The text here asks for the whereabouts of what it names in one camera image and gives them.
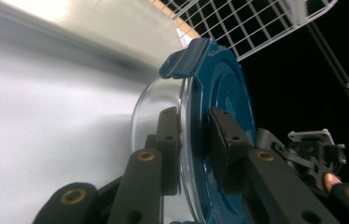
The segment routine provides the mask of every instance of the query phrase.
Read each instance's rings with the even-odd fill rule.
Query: white surface
[[[155,75],[0,18],[0,223],[31,223],[58,188],[122,175]]]
[[[156,70],[182,49],[173,21],[147,0],[0,0],[0,10]]]

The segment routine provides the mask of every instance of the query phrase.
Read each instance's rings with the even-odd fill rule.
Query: blue lid
[[[214,39],[199,38],[167,59],[162,78],[193,77],[190,131],[194,177],[204,220],[209,224],[246,223],[240,196],[218,192],[206,140],[210,107],[229,111],[253,145],[256,127],[240,65],[233,53]]]

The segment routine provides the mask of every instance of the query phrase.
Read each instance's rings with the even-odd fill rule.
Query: transparent bowl
[[[159,114],[163,109],[177,106],[181,124],[180,181],[182,191],[164,198],[164,223],[171,221],[202,221],[202,210],[192,170],[189,142],[189,96],[192,77],[184,79],[157,78],[142,93],[133,111],[132,150],[144,148],[148,134],[157,131]]]

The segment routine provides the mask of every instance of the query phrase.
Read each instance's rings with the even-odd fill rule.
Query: wire basket
[[[174,20],[184,47],[214,37],[237,61],[329,11],[337,0],[149,0]]]

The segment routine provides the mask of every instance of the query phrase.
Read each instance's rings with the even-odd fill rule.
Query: screw hole
[[[264,161],[273,161],[274,157],[268,152],[258,152],[257,156]]]
[[[76,204],[81,202],[86,195],[87,191],[84,189],[69,189],[62,195],[61,203],[66,205]]]
[[[140,220],[142,220],[142,214],[137,211],[131,211],[125,217],[126,224],[136,224],[139,223]]]
[[[137,155],[137,159],[139,159],[139,161],[151,161],[154,159],[154,153],[146,151],[141,152]]]
[[[302,218],[307,221],[308,223],[312,223],[312,224],[318,224],[321,223],[322,220],[320,219],[320,217],[311,212],[311,211],[303,211],[302,212]]]

